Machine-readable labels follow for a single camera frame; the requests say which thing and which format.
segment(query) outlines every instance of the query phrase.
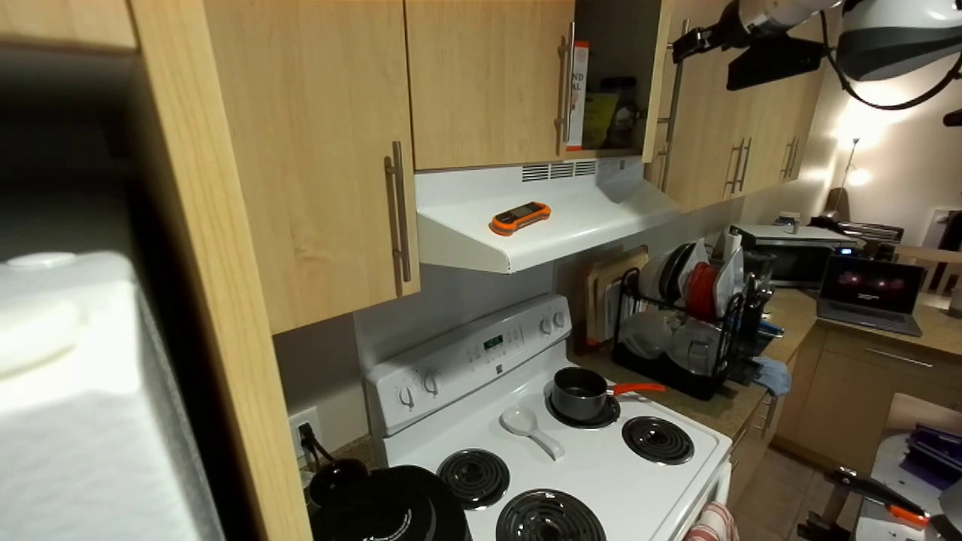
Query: stove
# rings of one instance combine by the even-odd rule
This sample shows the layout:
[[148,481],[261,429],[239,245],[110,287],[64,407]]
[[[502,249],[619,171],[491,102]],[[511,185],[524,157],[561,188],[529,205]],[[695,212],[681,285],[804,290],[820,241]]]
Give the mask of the stove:
[[548,294],[366,368],[388,465],[434,470],[471,541],[681,539],[706,500],[727,497],[729,437],[649,399],[607,405],[605,423],[550,411],[568,334],[565,296]]

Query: white range hood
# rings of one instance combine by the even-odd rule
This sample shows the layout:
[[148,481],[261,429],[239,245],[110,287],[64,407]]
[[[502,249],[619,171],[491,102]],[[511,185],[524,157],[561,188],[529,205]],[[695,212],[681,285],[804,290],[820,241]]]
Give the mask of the white range hood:
[[[486,273],[516,273],[677,217],[669,199],[639,179],[638,159],[550,179],[524,179],[524,168],[471,168],[417,173],[413,183],[419,262]],[[486,227],[495,212],[526,202],[550,205],[550,218],[511,237]]]

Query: microwave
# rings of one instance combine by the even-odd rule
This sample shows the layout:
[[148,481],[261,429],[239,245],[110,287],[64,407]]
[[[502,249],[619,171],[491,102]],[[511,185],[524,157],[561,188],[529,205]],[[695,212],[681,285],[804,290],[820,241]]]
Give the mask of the microwave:
[[829,259],[857,255],[858,244],[813,224],[734,224],[745,271],[769,287],[818,287]]

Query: stove control panel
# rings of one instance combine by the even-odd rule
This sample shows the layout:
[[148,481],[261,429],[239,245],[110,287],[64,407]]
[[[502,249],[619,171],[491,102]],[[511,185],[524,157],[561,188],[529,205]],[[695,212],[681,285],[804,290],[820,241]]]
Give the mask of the stove control panel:
[[554,344],[565,352],[568,334],[568,299],[545,294],[431,337],[366,373],[372,416],[389,434]]

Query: white stove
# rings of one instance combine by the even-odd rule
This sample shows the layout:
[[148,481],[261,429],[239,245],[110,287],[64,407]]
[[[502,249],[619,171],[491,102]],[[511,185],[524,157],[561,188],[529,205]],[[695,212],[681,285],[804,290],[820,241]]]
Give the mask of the white stove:
[[[502,511],[529,488],[581,497],[607,541],[681,539],[706,500],[727,497],[729,437],[646,399],[619,399],[607,427],[555,419],[548,394],[554,373],[570,367],[568,334],[565,296],[536,296],[375,364],[366,397],[388,465],[437,470],[459,450],[495,453],[507,486],[466,511],[471,541],[495,541]],[[502,427],[516,407],[536,416],[548,448]],[[681,461],[638,457],[622,437],[631,416],[677,423],[690,453]]]

